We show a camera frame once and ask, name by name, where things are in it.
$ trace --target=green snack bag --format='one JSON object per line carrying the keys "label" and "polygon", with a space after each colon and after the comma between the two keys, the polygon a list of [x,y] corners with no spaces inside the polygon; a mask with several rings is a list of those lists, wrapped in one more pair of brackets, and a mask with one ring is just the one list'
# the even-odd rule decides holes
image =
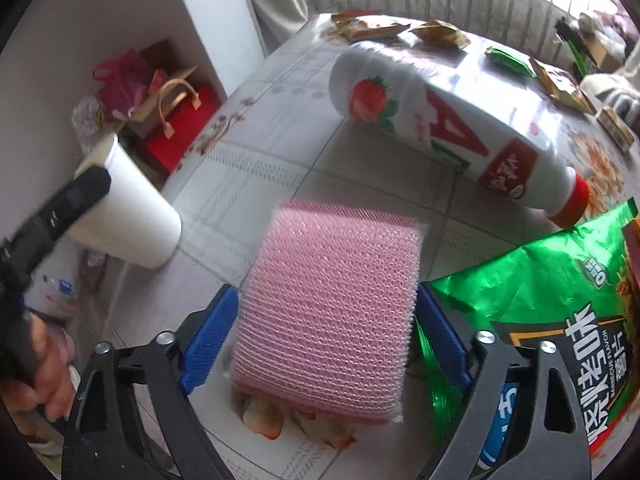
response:
{"label": "green snack bag", "polygon": [[484,54],[494,63],[507,67],[518,75],[536,76],[528,61],[520,59],[515,54],[512,54],[511,51],[501,46],[490,46]]}
{"label": "green snack bag", "polygon": [[[530,242],[487,263],[431,282],[442,307],[458,310],[475,330],[490,330],[504,342],[535,348],[555,343],[574,382],[597,474],[617,450],[602,444],[621,420],[637,388],[633,365],[635,312],[622,228],[638,214],[633,199],[556,234]],[[436,356],[418,327],[428,369]],[[442,435],[460,406],[460,391],[442,384],[436,370],[431,385],[434,428]],[[508,426],[517,383],[505,384],[494,418],[497,436],[485,443],[479,466],[489,468]],[[486,452],[492,446],[491,453]]]}

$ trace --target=human hand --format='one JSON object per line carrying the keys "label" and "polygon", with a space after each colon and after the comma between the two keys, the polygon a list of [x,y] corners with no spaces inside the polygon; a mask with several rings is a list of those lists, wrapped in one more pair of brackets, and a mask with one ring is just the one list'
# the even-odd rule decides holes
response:
{"label": "human hand", "polygon": [[31,347],[38,361],[33,388],[15,379],[0,380],[2,402],[12,415],[44,404],[49,421],[68,416],[76,391],[47,325],[34,315],[31,315]]}

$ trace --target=floral tablecloth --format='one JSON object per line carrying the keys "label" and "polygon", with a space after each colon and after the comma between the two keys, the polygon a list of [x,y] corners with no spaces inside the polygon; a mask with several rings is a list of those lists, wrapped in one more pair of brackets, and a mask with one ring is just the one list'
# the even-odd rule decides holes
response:
{"label": "floral tablecloth", "polygon": [[[183,219],[177,254],[159,272],[131,269],[122,280],[118,308],[127,315],[114,314],[112,326],[125,344],[147,342],[177,325],[190,310],[206,306],[224,282],[242,290],[273,205],[283,200],[418,218],[428,226],[421,280],[556,230],[542,212],[477,186],[375,126],[338,115],[328,98],[328,79],[345,46],[329,16],[318,16],[265,61],[196,140],[164,189]],[[638,144],[623,155],[593,118],[557,112],[558,150],[590,187],[585,217],[639,197]],[[221,130],[222,142],[207,146]],[[236,478],[408,480],[433,451],[428,385],[418,359],[407,368],[404,422],[361,428],[342,451],[309,440],[289,422],[275,440],[249,431],[239,419],[227,365],[225,345],[191,402]],[[148,401],[146,408],[152,413]]]}

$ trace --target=chip bag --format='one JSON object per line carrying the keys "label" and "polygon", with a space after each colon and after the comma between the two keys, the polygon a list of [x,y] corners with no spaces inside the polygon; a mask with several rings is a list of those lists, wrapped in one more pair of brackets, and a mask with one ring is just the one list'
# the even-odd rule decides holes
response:
{"label": "chip bag", "polygon": [[426,44],[462,50],[471,44],[471,40],[455,25],[442,20],[429,20],[419,27],[411,29]]}
{"label": "chip bag", "polygon": [[351,43],[362,40],[381,40],[395,38],[406,31],[410,25],[398,23],[391,16],[369,15],[357,16],[347,20],[335,21],[338,32]]}
{"label": "chip bag", "polygon": [[636,138],[629,127],[610,106],[603,106],[596,115],[596,120],[618,145],[623,153],[628,153]]}
{"label": "chip bag", "polygon": [[331,21],[335,23],[335,25],[340,25],[343,22],[348,22],[353,18],[357,18],[359,16],[373,16],[376,14],[380,14],[375,10],[347,10],[346,12],[336,12],[331,15]]}
{"label": "chip bag", "polygon": [[[582,225],[430,284],[440,306],[463,312],[474,330],[491,330],[516,346],[555,343],[580,402],[594,476],[617,452],[602,445],[637,393],[632,371],[637,343],[632,320],[638,318],[632,289],[637,283],[622,231],[637,214],[629,199]],[[426,326],[425,319],[418,321]],[[433,370],[439,357],[424,336],[426,330],[418,329],[428,369]],[[446,375],[444,359],[439,362]],[[445,388],[438,380],[431,389],[434,420],[453,420],[460,390],[452,392],[450,384]],[[505,384],[495,431],[492,428],[480,455],[481,468],[495,463],[517,394],[517,383]],[[447,410],[450,413],[442,416]]]}
{"label": "chip bag", "polygon": [[513,73],[518,75],[525,75],[529,77],[535,77],[530,64],[522,59],[517,54],[514,54],[510,49],[507,49],[501,45],[492,45],[484,53],[491,61],[501,65]]}
{"label": "chip bag", "polygon": [[568,72],[540,63],[532,57],[529,58],[529,62],[542,83],[542,88],[553,101],[585,114],[596,114],[595,106]]}

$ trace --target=blue label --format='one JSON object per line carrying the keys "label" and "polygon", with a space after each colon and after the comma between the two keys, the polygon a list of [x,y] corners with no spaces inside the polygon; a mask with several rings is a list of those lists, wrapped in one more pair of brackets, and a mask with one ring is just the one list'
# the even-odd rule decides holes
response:
{"label": "blue label", "polygon": [[491,429],[478,459],[478,465],[482,469],[491,469],[498,458],[504,434],[509,427],[517,393],[518,383],[504,383],[500,394],[500,404],[498,404],[498,410],[494,415],[494,422],[491,424]]}
{"label": "blue label", "polygon": [[68,296],[71,296],[71,293],[73,292],[74,288],[71,285],[71,283],[66,282],[65,280],[60,280],[60,292],[62,292],[62,294],[67,294]]}

